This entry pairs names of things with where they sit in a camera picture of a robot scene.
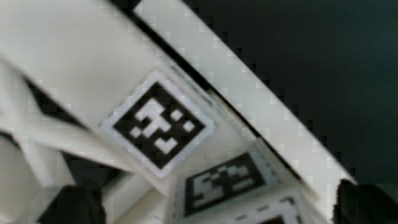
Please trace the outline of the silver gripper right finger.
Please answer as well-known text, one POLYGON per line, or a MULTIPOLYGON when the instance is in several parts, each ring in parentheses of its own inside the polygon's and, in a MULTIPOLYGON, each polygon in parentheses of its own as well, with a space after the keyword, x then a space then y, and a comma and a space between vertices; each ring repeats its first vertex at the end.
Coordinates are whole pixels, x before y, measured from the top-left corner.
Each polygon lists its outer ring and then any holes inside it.
POLYGON ((334 224, 398 224, 398 185, 341 180, 332 210, 334 224))

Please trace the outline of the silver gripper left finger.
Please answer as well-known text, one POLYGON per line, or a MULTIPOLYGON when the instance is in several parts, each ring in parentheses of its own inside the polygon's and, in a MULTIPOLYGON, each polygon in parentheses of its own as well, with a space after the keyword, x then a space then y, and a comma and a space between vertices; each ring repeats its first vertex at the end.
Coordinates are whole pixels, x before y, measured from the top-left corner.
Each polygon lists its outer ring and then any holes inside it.
POLYGON ((37 220, 39 224, 106 224, 101 188, 96 184, 67 185, 37 220))

